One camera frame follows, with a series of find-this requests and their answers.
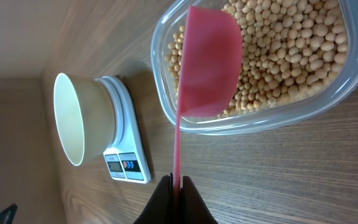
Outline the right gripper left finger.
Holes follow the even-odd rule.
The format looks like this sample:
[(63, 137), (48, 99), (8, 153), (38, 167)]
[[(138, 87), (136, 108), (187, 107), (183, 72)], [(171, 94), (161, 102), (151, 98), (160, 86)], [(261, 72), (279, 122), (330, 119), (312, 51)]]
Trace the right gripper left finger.
[(160, 179), (152, 196), (134, 224), (169, 224), (173, 216), (172, 175)]

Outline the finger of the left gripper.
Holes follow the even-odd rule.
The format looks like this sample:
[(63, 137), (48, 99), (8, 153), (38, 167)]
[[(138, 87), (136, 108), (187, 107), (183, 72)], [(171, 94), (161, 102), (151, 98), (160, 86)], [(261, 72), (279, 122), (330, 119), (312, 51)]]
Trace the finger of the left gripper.
[(16, 204), (11, 204), (3, 211), (0, 212), (0, 224), (12, 224), (15, 214), (17, 212), (18, 206)]

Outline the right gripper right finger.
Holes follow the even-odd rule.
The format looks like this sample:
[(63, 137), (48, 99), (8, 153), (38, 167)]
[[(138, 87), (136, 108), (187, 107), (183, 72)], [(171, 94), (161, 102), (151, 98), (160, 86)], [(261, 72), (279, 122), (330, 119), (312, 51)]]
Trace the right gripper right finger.
[(218, 224), (189, 176), (183, 176), (180, 222), (182, 224)]

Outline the pink measuring scoop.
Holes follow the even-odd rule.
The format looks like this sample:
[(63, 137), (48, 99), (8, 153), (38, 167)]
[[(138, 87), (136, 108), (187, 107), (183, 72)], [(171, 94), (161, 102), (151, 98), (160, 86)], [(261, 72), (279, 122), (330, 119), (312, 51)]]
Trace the pink measuring scoop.
[(173, 191), (180, 193), (180, 119), (222, 113), (241, 70), (242, 36), (236, 20), (217, 9), (189, 6), (177, 98)]

